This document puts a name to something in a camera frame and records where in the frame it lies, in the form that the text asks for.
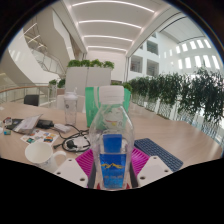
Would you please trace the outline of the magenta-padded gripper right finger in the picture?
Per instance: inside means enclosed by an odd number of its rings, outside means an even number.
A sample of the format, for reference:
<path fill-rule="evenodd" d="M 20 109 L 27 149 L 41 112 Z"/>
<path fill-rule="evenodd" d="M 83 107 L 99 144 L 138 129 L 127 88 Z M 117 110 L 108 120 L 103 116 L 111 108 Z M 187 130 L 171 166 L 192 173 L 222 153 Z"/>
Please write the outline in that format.
<path fill-rule="evenodd" d="M 131 156 L 130 179 L 133 188 L 143 187 L 173 171 L 158 157 L 134 148 Z"/>

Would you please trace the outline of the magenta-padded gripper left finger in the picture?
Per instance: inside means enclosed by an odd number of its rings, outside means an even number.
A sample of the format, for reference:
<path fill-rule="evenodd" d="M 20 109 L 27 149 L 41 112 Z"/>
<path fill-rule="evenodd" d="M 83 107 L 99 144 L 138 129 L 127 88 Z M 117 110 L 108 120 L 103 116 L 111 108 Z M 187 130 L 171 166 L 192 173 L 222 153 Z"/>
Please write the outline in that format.
<path fill-rule="evenodd" d="M 81 187 L 92 189 L 96 177 L 92 150 L 85 151 L 76 159 L 66 159 L 54 174 Z"/>

